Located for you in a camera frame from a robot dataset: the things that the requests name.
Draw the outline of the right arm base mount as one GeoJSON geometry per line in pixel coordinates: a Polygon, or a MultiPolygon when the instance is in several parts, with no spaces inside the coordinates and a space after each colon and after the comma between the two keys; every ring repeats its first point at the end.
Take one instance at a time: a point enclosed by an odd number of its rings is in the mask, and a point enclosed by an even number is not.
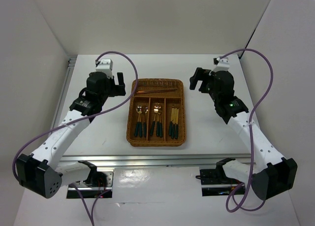
{"type": "Polygon", "coordinates": [[[234,161],[234,158],[226,158],[216,163],[214,169],[201,169],[195,178],[200,180],[202,196],[228,196],[241,182],[228,178],[223,171],[223,165],[234,161]]]}

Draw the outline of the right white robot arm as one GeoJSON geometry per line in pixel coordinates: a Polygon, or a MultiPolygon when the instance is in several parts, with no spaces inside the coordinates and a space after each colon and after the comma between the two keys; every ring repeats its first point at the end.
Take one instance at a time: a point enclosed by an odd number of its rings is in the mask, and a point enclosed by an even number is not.
{"type": "Polygon", "coordinates": [[[189,79],[190,90],[201,81],[199,91],[209,94],[217,114],[240,137],[248,150],[253,150],[255,169],[252,190],[261,200],[270,199],[293,187],[297,172],[294,159],[286,159],[266,138],[261,129],[250,122],[249,109],[234,94],[234,78],[228,71],[211,71],[198,67],[189,79]]]}

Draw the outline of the gold spoon green handle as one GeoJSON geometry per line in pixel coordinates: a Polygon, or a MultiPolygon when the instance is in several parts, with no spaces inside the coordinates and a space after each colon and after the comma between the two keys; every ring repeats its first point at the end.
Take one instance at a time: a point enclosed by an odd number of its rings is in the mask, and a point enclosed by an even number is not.
{"type": "Polygon", "coordinates": [[[143,119],[144,119],[143,134],[145,138],[147,137],[147,118],[146,118],[147,112],[148,112],[148,107],[147,106],[142,107],[142,113],[143,113],[143,119]]]}
{"type": "Polygon", "coordinates": [[[140,105],[138,105],[137,107],[136,107],[136,111],[137,111],[137,114],[138,114],[138,118],[137,118],[137,123],[136,123],[136,127],[135,127],[135,132],[134,132],[134,136],[135,137],[138,137],[139,136],[139,106],[140,105]]]}

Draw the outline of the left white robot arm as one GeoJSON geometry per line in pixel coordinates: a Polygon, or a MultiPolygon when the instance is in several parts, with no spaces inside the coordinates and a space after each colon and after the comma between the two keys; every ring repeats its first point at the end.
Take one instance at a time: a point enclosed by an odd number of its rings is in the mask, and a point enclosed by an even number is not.
{"type": "Polygon", "coordinates": [[[59,166],[59,162],[77,136],[94,120],[109,97],[125,96],[123,73],[114,77],[105,73],[91,72],[77,99],[69,107],[58,130],[28,156],[17,158],[17,174],[21,186],[45,198],[53,197],[60,187],[81,181],[94,185],[102,176],[97,167],[88,161],[59,166]]]}

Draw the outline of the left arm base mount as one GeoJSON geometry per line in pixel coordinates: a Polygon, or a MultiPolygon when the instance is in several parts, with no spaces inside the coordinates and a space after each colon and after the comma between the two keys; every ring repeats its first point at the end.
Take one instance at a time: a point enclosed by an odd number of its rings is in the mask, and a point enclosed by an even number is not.
{"type": "Polygon", "coordinates": [[[97,169],[96,174],[90,180],[87,182],[79,180],[74,182],[73,185],[80,191],[84,199],[112,198],[113,177],[114,170],[97,169]]]}

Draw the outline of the gold spoon pile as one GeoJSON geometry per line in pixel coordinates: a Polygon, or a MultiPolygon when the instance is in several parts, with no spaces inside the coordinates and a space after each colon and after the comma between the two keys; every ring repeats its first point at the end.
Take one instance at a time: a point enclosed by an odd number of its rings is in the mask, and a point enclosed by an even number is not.
{"type": "Polygon", "coordinates": [[[142,137],[143,136],[143,130],[142,130],[142,111],[143,111],[143,108],[142,106],[139,106],[139,137],[142,137]]]}

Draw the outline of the gold knife pile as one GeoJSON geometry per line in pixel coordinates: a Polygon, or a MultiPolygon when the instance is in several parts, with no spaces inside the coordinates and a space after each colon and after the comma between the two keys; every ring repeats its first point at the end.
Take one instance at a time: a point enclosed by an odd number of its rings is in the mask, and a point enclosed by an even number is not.
{"type": "Polygon", "coordinates": [[[171,109],[171,117],[170,117],[170,123],[169,123],[169,131],[168,131],[169,136],[172,135],[173,119],[174,119],[174,109],[175,109],[175,107],[172,107],[172,109],[171,109]]]}
{"type": "Polygon", "coordinates": [[[173,122],[172,122],[173,126],[172,126],[172,134],[171,134],[172,139],[174,139],[174,136],[175,136],[176,114],[177,114],[177,109],[174,108],[174,115],[173,115],[173,122]]]}

